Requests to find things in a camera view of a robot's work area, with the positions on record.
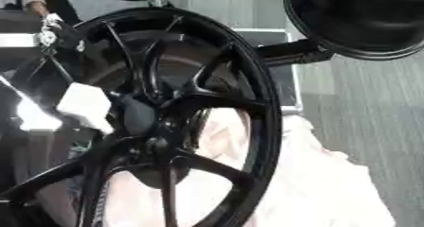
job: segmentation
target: wheel spoke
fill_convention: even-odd
[[[53,62],[55,67],[59,70],[59,73],[61,73],[62,77],[66,80],[66,82],[68,82],[69,84],[74,82],[74,79],[69,74],[69,72],[63,67],[63,65],[53,55],[49,55],[48,58]]]
[[[141,75],[144,84],[145,95],[154,101],[164,93],[164,82],[158,75],[159,61],[164,53],[165,45],[162,41],[152,44],[143,54],[143,73]]]
[[[36,192],[44,187],[75,177],[80,173],[82,173],[81,157],[51,168],[24,183],[12,187],[10,190],[2,193],[0,198],[13,201],[24,201],[26,198],[32,197]]]
[[[218,54],[210,62],[204,64],[189,83],[204,87],[207,80],[212,77],[218,66],[231,56],[233,47],[234,45],[231,42],[222,46]]]
[[[167,227],[177,227],[176,207],[175,207],[175,185],[177,184],[176,172],[170,164],[161,167],[162,180],[162,205],[164,208],[165,225]]]
[[[105,181],[104,167],[97,163],[85,168],[77,227],[91,227],[93,224],[98,197]]]
[[[114,42],[119,46],[121,53],[124,58],[125,65],[130,72],[130,80],[131,85],[135,92],[139,93],[142,92],[142,72],[141,68],[137,68],[135,65],[135,58],[133,52],[130,50],[130,48],[125,44],[123,39],[119,36],[119,34],[114,29],[114,25],[111,23],[105,21],[103,22],[106,28],[108,29],[109,33],[112,36],[112,39]]]
[[[131,73],[134,73],[135,66],[133,63],[133,53],[130,50],[130,48],[124,43],[124,41],[120,38],[120,36],[117,34],[116,30],[114,29],[114,26],[109,22],[104,22],[104,25],[108,29],[109,33],[112,35],[112,39],[114,39],[114,42],[119,46],[122,55],[124,56],[125,65],[127,66],[128,70]]]
[[[178,149],[177,151],[178,157],[183,158],[191,168],[220,175],[231,181],[236,186],[245,185],[254,180],[254,178],[247,172],[237,170],[225,164],[183,149]]]
[[[184,117],[191,117],[196,112],[211,108],[234,108],[246,111],[251,116],[263,115],[266,103],[259,100],[247,99],[239,95],[216,93],[205,89],[196,89],[193,93],[185,93],[171,100],[163,107],[170,111],[177,110]]]

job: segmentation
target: floor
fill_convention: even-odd
[[[282,0],[171,0],[232,27],[287,28]],[[72,0],[86,20],[143,2]],[[398,227],[424,222],[424,53],[399,61],[331,62],[299,70],[305,117],[332,150],[370,167]]]

